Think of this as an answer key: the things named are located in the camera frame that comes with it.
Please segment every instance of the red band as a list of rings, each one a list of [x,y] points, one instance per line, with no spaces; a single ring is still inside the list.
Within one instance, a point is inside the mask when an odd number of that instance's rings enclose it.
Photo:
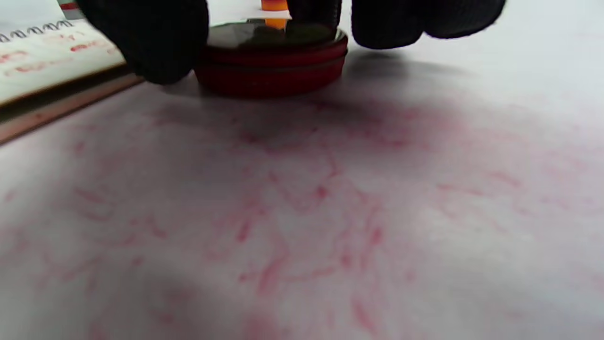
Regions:
[[[75,2],[70,2],[68,4],[61,4],[60,6],[61,6],[61,9],[64,11],[77,10],[80,8]]]

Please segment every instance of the black glove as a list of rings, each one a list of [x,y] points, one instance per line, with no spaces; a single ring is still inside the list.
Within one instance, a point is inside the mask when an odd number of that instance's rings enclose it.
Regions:
[[[361,46],[407,46],[423,32],[459,38],[485,29],[506,0],[353,0],[352,33]],[[88,21],[120,49],[136,74],[175,83],[201,54],[208,34],[205,0],[77,0]],[[337,26],[341,0],[288,0],[295,21]]]

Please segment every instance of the hand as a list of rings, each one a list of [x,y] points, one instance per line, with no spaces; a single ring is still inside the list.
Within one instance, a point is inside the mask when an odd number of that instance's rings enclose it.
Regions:
[[[411,45],[422,33],[450,39],[495,22],[506,0],[353,0],[352,33],[361,46]],[[88,21],[120,49],[136,74],[175,83],[194,67],[208,34],[205,0],[77,0]],[[288,0],[295,21],[337,26],[341,0]]]

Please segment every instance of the red marking on ice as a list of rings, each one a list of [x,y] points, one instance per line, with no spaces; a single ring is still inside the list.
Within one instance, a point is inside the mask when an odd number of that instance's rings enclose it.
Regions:
[[[242,134],[240,138],[247,144],[256,144],[260,140],[260,138],[252,134]]]
[[[245,324],[245,340],[279,340],[281,338],[277,326],[265,316],[252,315]]]
[[[519,179],[512,177],[511,175],[506,174],[505,172],[495,171],[495,172],[491,172],[489,174],[489,176],[491,176],[492,178],[499,180],[505,184],[513,186],[514,188],[522,187],[522,182]]]
[[[150,229],[151,234],[153,236],[162,240],[168,239],[168,233],[159,228],[157,222],[155,221],[155,216],[153,214],[147,216],[147,218],[145,219],[145,224]]]
[[[106,200],[103,197],[95,194],[92,191],[80,189],[78,187],[74,187],[73,191],[76,195],[78,195],[79,197],[81,197],[84,200],[89,201],[91,203],[96,203],[96,204],[106,203]]]
[[[340,257],[340,264],[344,269],[351,269],[352,257],[349,254],[342,255],[342,257]]]
[[[166,325],[166,326],[170,326],[174,324],[174,316],[172,314],[169,313],[160,313],[156,316],[157,321],[162,324],[162,325]]]
[[[90,297],[96,290],[98,286],[98,279],[96,275],[90,275],[86,282],[86,296]]]
[[[524,319],[524,314],[517,310],[509,310],[505,313],[505,316],[511,321],[520,321]]]
[[[324,186],[319,185],[316,188],[316,195],[317,195],[318,198],[320,198],[320,199],[323,200],[323,199],[325,199],[327,197],[327,194],[328,194],[328,191],[327,191],[327,189]]]
[[[417,272],[414,269],[407,270],[405,272],[405,282],[413,284],[417,281]]]
[[[375,322],[371,318],[371,313],[367,311],[363,303],[357,300],[353,300],[351,304],[352,314],[357,325],[367,331],[367,333],[371,334],[372,336],[377,336],[378,328],[376,327]]]
[[[180,288],[165,291],[163,297],[170,304],[182,304],[193,299],[195,295],[193,288]]]
[[[86,240],[93,242],[102,247],[110,247],[110,248],[122,248],[122,247],[130,247],[134,246],[137,242],[137,236],[135,234],[129,235],[123,241],[107,241],[107,240],[98,240],[95,238],[88,238]]]
[[[336,313],[333,311],[333,309],[329,309],[329,311],[327,312],[327,326],[330,329],[333,329],[335,327],[336,324]]]
[[[94,221],[94,222],[107,222],[109,220],[111,220],[111,214],[107,214],[105,216],[101,216],[101,215],[97,215],[93,212],[89,212],[89,211],[80,211],[80,214],[84,217],[86,217],[86,219]]]
[[[100,262],[100,257],[94,257],[90,260],[84,261],[75,268],[68,270],[63,275],[61,275],[61,280],[64,282],[69,282],[77,278],[79,275],[87,272],[88,270],[94,270],[100,264]]]
[[[132,262],[130,263],[130,265],[133,268],[138,268],[138,267],[140,267],[140,266],[143,265],[144,261],[145,261],[145,259],[143,257],[141,257],[141,256],[135,257],[135,258],[132,259]]]
[[[335,272],[336,272],[336,269],[334,267],[320,268],[320,269],[315,269],[310,273],[288,276],[288,277],[284,278],[284,281],[289,281],[289,282],[311,281],[311,280],[316,280],[319,278],[331,276]]]
[[[5,195],[4,195],[4,203],[8,203],[11,202],[12,200],[14,200],[14,197],[17,195],[17,192],[15,190],[9,190]]]
[[[382,228],[376,228],[374,231],[371,232],[370,244],[372,246],[377,246],[378,244],[380,244],[382,242],[383,239],[384,239],[384,232],[382,231]]]
[[[484,197],[486,196],[486,194],[481,191],[481,190],[477,190],[477,189],[465,189],[465,188],[459,188],[453,185],[448,185],[448,184],[437,184],[436,187],[444,192],[459,192],[461,194],[467,194],[467,195],[473,195],[473,196],[478,196],[478,197]]]
[[[275,290],[279,285],[280,274],[283,271],[283,268],[286,264],[286,258],[278,258],[266,266],[266,268],[260,274],[260,281],[258,282],[257,294],[260,296],[269,295]]]
[[[86,148],[85,142],[77,142],[74,146],[74,153],[76,156],[81,156],[84,153],[84,149]]]
[[[93,324],[88,331],[89,340],[109,340],[107,333],[99,325]]]
[[[5,233],[13,239],[13,245],[10,250],[0,254],[0,262],[4,262],[13,255],[19,255],[25,252],[31,246],[30,241],[28,240],[24,231],[13,229],[3,230],[2,232],[0,232],[0,240],[4,238]]]
[[[243,222],[243,224],[241,225],[241,229],[239,229],[239,233],[237,234],[237,241],[241,243],[245,242],[249,237],[251,229],[252,223],[250,221]]]

